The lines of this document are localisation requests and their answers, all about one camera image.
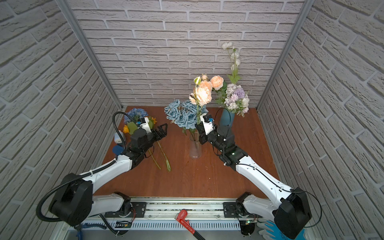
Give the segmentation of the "clear ribbed glass vase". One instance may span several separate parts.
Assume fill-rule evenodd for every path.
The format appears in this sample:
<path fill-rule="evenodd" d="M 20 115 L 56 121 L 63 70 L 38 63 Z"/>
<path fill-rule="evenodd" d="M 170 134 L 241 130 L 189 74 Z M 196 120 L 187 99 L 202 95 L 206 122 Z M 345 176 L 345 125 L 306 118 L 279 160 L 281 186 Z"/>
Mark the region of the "clear ribbed glass vase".
<path fill-rule="evenodd" d="M 202 156 L 202 145 L 199 142 L 199 133 L 190 132 L 190 151 L 189 155 L 192 159 L 198 159 Z"/>

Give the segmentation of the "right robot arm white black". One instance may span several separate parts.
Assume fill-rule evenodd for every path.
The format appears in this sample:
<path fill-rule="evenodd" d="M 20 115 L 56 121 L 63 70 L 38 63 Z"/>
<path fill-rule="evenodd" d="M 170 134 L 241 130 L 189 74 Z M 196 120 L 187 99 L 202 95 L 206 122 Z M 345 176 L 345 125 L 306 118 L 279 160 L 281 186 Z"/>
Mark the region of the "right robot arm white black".
<path fill-rule="evenodd" d="M 246 177 L 267 196 L 261 199 L 243 194 L 238 201 L 245 215 L 258 215 L 273 221 L 280 232 L 292 240 L 308 228 L 312 218 L 309 192 L 291 188 L 260 167 L 235 144 L 234 135 L 227 126 L 219 128 L 213 123 L 202 122 L 196 129 L 202 145 L 210 143 L 225 166 Z"/>

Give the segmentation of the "white tape roll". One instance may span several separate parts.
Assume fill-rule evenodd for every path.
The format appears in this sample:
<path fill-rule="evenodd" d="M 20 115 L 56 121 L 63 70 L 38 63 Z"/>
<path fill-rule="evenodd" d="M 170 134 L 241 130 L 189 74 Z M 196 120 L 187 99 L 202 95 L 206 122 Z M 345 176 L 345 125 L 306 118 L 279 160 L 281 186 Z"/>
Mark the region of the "white tape roll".
<path fill-rule="evenodd" d="M 126 141 L 124 133 L 122 131 L 118 131 L 114 135 L 114 142 L 117 145 L 122 145 Z"/>

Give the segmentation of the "orange small flower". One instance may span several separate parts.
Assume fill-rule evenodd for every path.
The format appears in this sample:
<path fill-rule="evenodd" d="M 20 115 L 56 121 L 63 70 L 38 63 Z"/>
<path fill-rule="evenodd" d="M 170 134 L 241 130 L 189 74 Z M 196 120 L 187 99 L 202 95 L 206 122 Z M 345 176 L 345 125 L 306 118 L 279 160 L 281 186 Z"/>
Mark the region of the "orange small flower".
<path fill-rule="evenodd" d="M 123 133 L 128 134 L 130 132 L 129 127 L 127 125 L 124 125 L 123 127 Z"/>

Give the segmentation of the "blue handled pliers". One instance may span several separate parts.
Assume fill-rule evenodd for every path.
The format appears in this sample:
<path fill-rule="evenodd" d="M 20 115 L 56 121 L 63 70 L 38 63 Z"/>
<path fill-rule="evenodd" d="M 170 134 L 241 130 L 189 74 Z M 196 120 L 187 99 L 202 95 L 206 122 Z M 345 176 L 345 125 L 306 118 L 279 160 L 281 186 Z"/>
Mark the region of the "blue handled pliers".
<path fill-rule="evenodd" d="M 83 229 L 89 229 L 89 228 L 100 228 L 102 230 L 106 230 L 107 227 L 102 225 L 102 224 L 89 224 L 89 223 L 85 223 L 85 224 L 79 224 L 77 226 L 74 226 L 74 229 L 77 231 L 77 237 L 78 237 L 78 240 L 83 240 L 83 232 L 82 230 Z"/>

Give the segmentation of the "dusty blue hydrangea flower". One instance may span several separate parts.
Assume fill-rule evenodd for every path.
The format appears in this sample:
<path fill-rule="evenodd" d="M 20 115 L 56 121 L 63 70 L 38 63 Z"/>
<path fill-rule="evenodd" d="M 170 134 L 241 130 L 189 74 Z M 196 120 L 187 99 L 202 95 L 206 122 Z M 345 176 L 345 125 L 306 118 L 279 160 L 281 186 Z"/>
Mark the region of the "dusty blue hydrangea flower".
<path fill-rule="evenodd" d="M 176 99 L 164 108 L 167 119 L 180 127 L 183 131 L 196 131 L 196 124 L 200 123 L 200 116 L 208 113 L 206 106 L 198 107 L 191 101 L 181 102 Z"/>

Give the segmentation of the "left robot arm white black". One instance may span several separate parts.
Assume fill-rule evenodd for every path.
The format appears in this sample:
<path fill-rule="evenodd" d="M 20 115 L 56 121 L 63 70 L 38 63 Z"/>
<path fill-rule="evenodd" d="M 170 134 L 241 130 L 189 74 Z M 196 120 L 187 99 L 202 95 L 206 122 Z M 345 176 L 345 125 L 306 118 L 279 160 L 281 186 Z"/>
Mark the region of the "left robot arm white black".
<path fill-rule="evenodd" d="M 165 138 L 168 125 L 150 128 L 149 118 L 131 120 L 137 126 L 127 142 L 118 130 L 116 121 L 113 126 L 123 145 L 123 151 L 108 163 L 89 170 L 80 175 L 68 174 L 61 184 L 39 201 L 36 216 L 43 222 L 65 222 L 71 227 L 79 226 L 88 217 L 100 216 L 107 228 L 116 236 L 122 235 L 108 223 L 105 213 L 116 213 L 119 217 L 136 216 L 131 198 L 120 192 L 110 195 L 95 196 L 102 186 L 137 167 L 145 158 L 146 153 L 154 147 L 155 142 Z"/>

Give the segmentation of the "aluminium mounting rail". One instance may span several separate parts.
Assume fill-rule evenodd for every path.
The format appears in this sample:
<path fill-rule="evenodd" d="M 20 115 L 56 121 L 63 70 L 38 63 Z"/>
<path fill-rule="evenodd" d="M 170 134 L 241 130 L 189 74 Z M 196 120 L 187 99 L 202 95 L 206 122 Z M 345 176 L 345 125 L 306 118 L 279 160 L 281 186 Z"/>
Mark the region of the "aluminium mounting rail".
<path fill-rule="evenodd" d="M 277 203 L 248 192 L 238 199 L 131 199 L 121 193 L 108 196 L 75 194 L 56 197 L 50 208 L 60 221 L 80 226 L 102 226 L 125 233 L 129 229 L 155 230 L 181 228 L 196 232 L 204 228 L 225 228 L 230 220 L 239 220 L 243 229 L 257 220 L 272 221 L 287 237 L 295 238 L 312 217 L 303 191 L 281 192 Z"/>

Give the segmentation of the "pink white hydrangea bouquet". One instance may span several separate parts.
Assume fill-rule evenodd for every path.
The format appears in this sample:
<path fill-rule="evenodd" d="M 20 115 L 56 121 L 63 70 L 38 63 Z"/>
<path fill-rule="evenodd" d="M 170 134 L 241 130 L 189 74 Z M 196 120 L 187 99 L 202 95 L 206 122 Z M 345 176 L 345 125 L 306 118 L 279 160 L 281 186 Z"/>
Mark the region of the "pink white hydrangea bouquet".
<path fill-rule="evenodd" d="M 241 85 L 228 84 L 218 91 L 219 105 L 238 116 L 244 117 L 248 113 L 249 102 L 248 94 Z"/>

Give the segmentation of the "blue work glove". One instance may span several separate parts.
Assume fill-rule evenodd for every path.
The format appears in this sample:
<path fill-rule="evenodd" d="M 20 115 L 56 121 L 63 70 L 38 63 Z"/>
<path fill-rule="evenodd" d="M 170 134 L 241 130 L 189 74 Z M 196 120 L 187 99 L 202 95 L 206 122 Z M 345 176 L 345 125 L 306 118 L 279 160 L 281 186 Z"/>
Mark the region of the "blue work glove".
<path fill-rule="evenodd" d="M 290 239 L 287 236 L 285 236 L 274 223 L 267 221 L 265 223 L 265 226 L 266 226 L 265 228 L 266 235 L 271 237 L 273 240 L 289 240 Z M 297 235 L 295 240 L 306 240 L 305 230 L 302 230 Z"/>

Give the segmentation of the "peach rose flower stem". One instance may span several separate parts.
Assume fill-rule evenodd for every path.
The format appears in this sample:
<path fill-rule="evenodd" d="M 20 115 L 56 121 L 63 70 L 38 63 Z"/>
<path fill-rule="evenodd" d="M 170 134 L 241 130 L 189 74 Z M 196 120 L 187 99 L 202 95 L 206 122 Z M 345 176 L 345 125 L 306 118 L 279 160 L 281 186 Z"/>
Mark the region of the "peach rose flower stem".
<path fill-rule="evenodd" d="M 221 76 L 212 77 L 210 82 L 215 91 L 219 91 L 224 86 L 224 78 Z"/>

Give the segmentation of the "small pink rose stem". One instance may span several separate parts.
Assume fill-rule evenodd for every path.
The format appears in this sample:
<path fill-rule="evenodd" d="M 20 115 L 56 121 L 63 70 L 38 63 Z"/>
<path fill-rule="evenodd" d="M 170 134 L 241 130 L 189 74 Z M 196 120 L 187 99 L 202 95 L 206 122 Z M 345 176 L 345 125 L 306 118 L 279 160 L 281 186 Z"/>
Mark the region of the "small pink rose stem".
<path fill-rule="evenodd" d="M 197 109 L 197 124 L 201 122 L 201 115 L 205 113 L 205 107 L 212 101 L 213 86 L 208 81 L 208 76 L 203 74 L 193 80 L 195 88 L 189 96 L 190 102 L 196 106 Z"/>

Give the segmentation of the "red pipe wrench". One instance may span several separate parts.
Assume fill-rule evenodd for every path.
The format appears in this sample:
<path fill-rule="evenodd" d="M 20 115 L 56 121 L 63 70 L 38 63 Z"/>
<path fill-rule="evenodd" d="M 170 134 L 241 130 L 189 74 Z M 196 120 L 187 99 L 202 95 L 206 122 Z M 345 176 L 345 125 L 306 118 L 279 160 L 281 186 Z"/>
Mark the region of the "red pipe wrench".
<path fill-rule="evenodd" d="M 192 228 L 189 220 L 186 220 L 187 215 L 188 212 L 185 209 L 181 210 L 176 216 L 176 221 L 180 223 L 185 229 L 187 229 L 197 240 L 205 240 L 205 238 L 202 237 L 199 232 Z"/>

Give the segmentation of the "white poppy flower stem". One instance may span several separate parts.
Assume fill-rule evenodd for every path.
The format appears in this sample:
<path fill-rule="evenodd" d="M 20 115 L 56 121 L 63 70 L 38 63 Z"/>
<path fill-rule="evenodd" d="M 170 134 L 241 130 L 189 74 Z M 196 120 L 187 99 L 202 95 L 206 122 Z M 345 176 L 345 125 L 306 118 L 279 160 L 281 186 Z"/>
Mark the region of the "white poppy flower stem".
<path fill-rule="evenodd" d="M 239 76 L 239 65 L 241 64 L 240 54 L 232 42 L 223 43 L 222 49 L 227 51 L 231 61 L 232 73 L 229 75 L 229 79 L 232 84 L 236 84 L 241 79 Z"/>

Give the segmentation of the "blue ceramic vase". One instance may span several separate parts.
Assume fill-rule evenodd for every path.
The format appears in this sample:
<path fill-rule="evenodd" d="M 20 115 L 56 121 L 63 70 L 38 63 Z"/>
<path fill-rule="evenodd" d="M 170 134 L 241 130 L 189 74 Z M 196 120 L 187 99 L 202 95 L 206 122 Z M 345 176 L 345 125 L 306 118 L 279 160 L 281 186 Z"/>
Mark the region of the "blue ceramic vase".
<path fill-rule="evenodd" d="M 230 112 L 228 109 L 223 109 L 220 119 L 220 126 L 229 126 L 231 128 L 233 126 L 234 119 L 234 113 Z"/>

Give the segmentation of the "orange sunflower stem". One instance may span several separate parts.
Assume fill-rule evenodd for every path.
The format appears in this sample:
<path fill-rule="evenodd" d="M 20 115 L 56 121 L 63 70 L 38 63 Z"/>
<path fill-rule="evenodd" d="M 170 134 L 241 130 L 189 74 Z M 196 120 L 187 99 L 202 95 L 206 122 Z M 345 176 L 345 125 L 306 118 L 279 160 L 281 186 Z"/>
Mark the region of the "orange sunflower stem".
<path fill-rule="evenodd" d="M 148 116 L 148 118 L 149 118 L 149 125 L 150 125 L 150 127 L 151 127 L 151 129 L 152 129 L 152 128 L 155 127 L 155 125 L 156 125 L 156 123 L 157 123 L 157 119 L 154 118 L 154 117 L 151 117 L 151 116 Z"/>

